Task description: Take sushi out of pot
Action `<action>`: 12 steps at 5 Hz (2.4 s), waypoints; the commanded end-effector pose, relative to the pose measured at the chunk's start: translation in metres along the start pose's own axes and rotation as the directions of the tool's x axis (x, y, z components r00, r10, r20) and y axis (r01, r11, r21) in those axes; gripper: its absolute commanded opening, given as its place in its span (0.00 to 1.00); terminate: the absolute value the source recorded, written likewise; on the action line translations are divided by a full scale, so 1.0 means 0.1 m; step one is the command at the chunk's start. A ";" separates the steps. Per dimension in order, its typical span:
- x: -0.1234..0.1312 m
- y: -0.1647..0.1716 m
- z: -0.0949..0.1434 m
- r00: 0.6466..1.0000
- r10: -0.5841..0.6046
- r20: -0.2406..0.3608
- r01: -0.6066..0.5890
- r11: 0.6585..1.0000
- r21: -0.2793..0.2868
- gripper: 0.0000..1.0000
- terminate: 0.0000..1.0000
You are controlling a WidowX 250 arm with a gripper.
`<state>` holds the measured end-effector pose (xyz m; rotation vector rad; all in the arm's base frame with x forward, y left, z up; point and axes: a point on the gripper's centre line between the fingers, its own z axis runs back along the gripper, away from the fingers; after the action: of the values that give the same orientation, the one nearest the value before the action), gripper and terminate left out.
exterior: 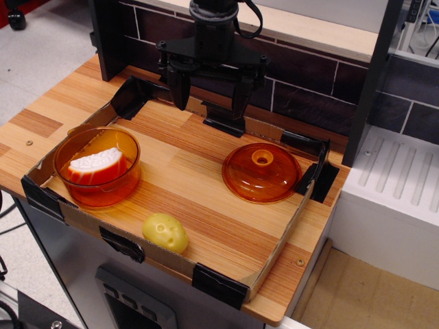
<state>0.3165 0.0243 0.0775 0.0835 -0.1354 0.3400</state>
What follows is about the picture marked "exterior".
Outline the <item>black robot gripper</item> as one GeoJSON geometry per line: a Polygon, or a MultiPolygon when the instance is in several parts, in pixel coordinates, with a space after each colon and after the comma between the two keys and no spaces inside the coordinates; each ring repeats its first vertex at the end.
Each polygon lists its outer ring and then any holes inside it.
{"type": "Polygon", "coordinates": [[[185,110],[190,96],[191,77],[233,83],[232,118],[242,118],[252,91],[265,86],[267,56],[241,44],[259,36],[263,16],[253,1],[244,3],[259,20],[254,32],[244,32],[239,25],[239,1],[191,1],[189,13],[195,35],[161,40],[156,48],[161,54],[158,71],[169,85],[174,104],[185,110]]]}

